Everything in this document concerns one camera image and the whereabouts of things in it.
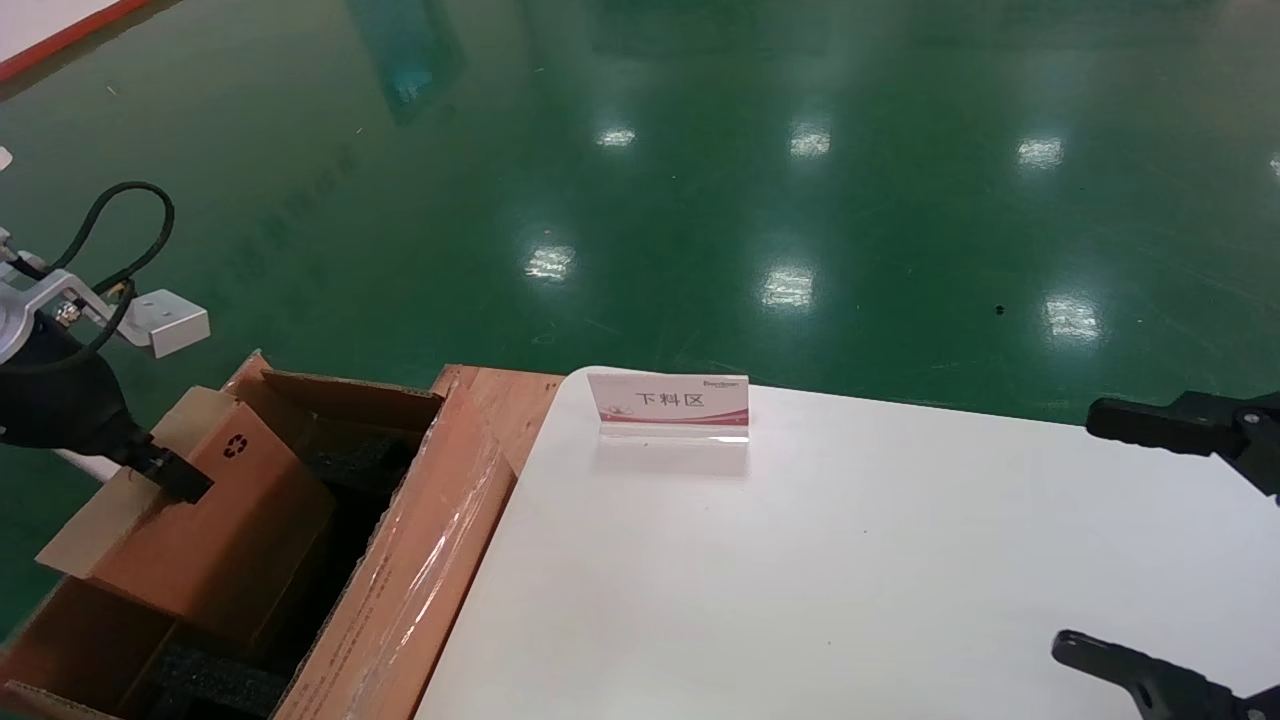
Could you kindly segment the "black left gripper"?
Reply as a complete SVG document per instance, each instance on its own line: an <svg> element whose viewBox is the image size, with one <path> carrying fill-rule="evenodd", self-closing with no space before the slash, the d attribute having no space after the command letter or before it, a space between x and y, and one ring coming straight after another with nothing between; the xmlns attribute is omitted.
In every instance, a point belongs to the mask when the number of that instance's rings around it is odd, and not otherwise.
<svg viewBox="0 0 1280 720"><path fill-rule="evenodd" d="M108 457L184 503L212 480L177 451L157 445L132 416L115 373L70 334L32 334L3 364L3 443Z"/></svg>

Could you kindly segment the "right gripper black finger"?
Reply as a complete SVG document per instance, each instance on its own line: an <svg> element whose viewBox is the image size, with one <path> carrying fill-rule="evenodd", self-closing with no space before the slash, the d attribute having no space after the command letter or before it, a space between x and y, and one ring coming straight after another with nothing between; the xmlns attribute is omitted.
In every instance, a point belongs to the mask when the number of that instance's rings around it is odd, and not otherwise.
<svg viewBox="0 0 1280 720"><path fill-rule="evenodd" d="M1279 393L1231 398L1187 391L1167 405L1098 398L1087 432L1172 454L1220 456L1261 495L1279 497Z"/></svg>
<svg viewBox="0 0 1280 720"><path fill-rule="evenodd" d="M1082 632L1059 632L1051 656L1066 667L1124 689L1143 719L1279 717L1277 685L1240 697L1188 667Z"/></svg>

